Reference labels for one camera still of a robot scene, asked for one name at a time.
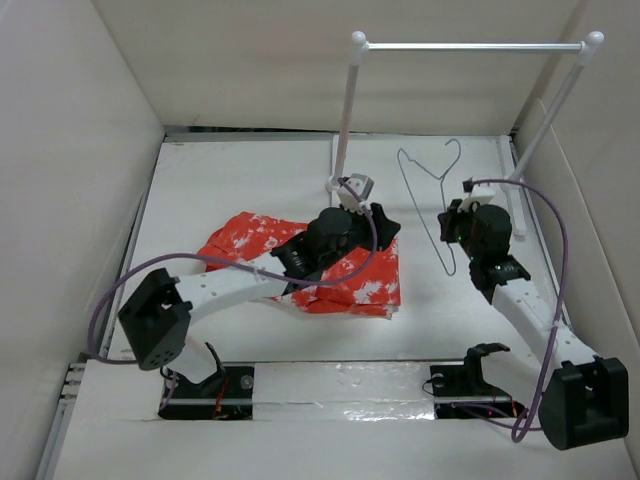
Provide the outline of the red white patterned trousers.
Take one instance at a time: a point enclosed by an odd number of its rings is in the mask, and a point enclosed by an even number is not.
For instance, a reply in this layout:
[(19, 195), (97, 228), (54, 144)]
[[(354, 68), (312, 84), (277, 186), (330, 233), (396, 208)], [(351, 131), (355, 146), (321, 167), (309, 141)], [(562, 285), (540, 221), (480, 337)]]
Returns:
[[(231, 261), (249, 261), (302, 232), (306, 225), (253, 212), (241, 212), (213, 232), (198, 253)], [(351, 314), (389, 318), (401, 305), (399, 244), (393, 240), (375, 254), (357, 276), (332, 286), (310, 286), (273, 303), (315, 315)]]

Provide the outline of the blue wire hanger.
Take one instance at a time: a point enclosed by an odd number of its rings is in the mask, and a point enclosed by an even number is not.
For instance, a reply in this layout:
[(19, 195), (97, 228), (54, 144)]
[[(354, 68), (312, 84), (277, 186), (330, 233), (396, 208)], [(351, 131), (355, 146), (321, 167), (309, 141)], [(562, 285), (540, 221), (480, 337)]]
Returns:
[(456, 256), (450, 245), (439, 240), (436, 216), (448, 205), (445, 183), (461, 160), (462, 145), (459, 139), (450, 138), (444, 142), (444, 148), (453, 151), (451, 155), (445, 154), (444, 160), (430, 154), (422, 161), (401, 147), (396, 152), (396, 163), (428, 243), (445, 275), (453, 277), (458, 270)]

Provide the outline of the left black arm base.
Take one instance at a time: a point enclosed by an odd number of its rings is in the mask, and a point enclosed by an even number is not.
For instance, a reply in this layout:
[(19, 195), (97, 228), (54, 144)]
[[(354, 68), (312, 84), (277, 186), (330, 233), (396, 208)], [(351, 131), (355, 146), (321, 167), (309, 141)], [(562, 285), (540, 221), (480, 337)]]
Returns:
[(248, 421), (253, 419), (255, 365), (223, 363), (209, 342), (184, 353), (209, 376), (196, 384), (181, 372), (160, 370), (164, 380), (158, 415), (163, 420)]

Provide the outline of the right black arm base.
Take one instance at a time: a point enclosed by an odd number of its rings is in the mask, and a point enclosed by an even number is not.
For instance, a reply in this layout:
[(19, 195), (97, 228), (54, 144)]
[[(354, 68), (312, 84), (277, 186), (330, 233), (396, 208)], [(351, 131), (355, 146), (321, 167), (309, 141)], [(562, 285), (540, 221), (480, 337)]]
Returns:
[(501, 343), (481, 343), (467, 349), (462, 362), (436, 363), (429, 367), (430, 376), (422, 390), (433, 399), (437, 420), (515, 419), (524, 406), (506, 391), (487, 383), (482, 366), (485, 357), (509, 352)]

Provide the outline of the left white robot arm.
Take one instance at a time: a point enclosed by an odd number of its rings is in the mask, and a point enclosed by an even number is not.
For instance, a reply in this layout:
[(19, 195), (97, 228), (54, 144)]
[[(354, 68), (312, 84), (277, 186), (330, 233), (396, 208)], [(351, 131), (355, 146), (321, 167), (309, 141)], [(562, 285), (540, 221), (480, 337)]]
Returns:
[(210, 344), (190, 337), (193, 324), (245, 302), (316, 285), (358, 248), (388, 250), (400, 229), (378, 203), (357, 211), (328, 207), (304, 230), (253, 260), (222, 261), (218, 270), (182, 277), (164, 268), (151, 271), (118, 313), (138, 368), (168, 369), (199, 395), (216, 394), (223, 366)]

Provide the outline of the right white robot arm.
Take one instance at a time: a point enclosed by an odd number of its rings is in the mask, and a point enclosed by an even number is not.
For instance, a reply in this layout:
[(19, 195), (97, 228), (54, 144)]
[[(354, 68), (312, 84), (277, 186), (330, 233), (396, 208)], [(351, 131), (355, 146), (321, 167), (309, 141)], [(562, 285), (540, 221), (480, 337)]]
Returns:
[(502, 344), (469, 349), (462, 381), (473, 393), (496, 386), (525, 404), (517, 432), (537, 422), (549, 443), (568, 450), (629, 433), (629, 375), (580, 340), (537, 291), (511, 254), (511, 219), (488, 198), (455, 199), (439, 214), (442, 241), (461, 246), (474, 287), (515, 328), (530, 350), (518, 356)]

